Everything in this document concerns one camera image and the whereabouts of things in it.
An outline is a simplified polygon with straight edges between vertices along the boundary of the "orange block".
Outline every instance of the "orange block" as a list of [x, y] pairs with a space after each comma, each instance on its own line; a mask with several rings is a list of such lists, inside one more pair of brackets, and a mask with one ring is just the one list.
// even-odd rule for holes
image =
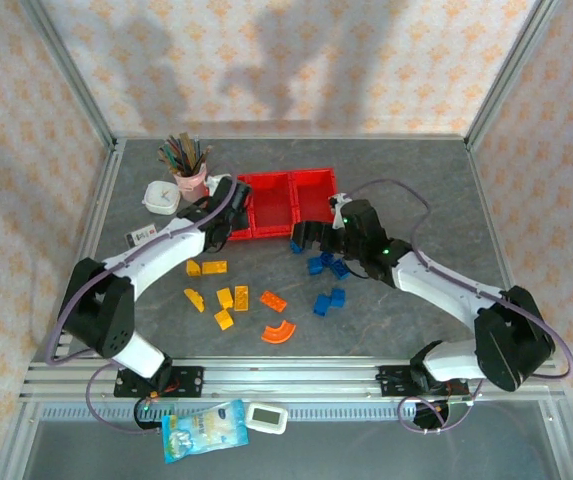
[[288, 302], [279, 298], [273, 292], [266, 290], [259, 299], [264, 305], [272, 308], [276, 312], [282, 313], [288, 305]]
[[266, 327], [262, 340], [267, 343], [284, 343], [295, 333], [297, 326], [294, 323], [288, 323], [286, 320], [278, 328]]

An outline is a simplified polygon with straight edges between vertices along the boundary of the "wall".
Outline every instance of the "wall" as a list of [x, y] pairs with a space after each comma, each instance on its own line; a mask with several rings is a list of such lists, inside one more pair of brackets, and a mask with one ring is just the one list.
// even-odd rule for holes
[[0, 1], [0, 446], [104, 156], [19, 2]]
[[[573, 350], [573, 1], [564, 1], [477, 152], [517, 282]], [[573, 378], [566, 382], [573, 402]]]
[[464, 134], [535, 0], [45, 0], [118, 135]]

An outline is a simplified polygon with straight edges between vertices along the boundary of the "red plastic tray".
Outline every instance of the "red plastic tray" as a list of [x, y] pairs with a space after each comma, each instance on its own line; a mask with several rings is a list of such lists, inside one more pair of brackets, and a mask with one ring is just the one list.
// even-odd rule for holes
[[332, 168], [247, 173], [239, 180], [253, 189], [248, 204], [250, 227], [234, 232], [233, 240], [288, 237], [297, 222], [333, 221], [328, 204], [328, 198], [337, 193]]

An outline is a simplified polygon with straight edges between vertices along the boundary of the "plastic bag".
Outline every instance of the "plastic bag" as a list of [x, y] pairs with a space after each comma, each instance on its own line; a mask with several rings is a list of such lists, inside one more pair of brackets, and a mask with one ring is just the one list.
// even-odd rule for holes
[[189, 417], [166, 415], [162, 419], [162, 437], [166, 463], [186, 455], [247, 445], [244, 404], [234, 400]]

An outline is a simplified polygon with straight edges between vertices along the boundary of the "white device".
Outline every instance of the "white device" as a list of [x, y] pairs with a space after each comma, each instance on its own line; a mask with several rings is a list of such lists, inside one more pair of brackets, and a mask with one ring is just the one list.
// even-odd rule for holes
[[252, 402], [246, 410], [246, 426], [251, 430], [281, 435], [287, 422], [288, 410], [282, 407]]
[[149, 212], [172, 215], [179, 206], [179, 187], [174, 183], [155, 181], [148, 184], [142, 203]]

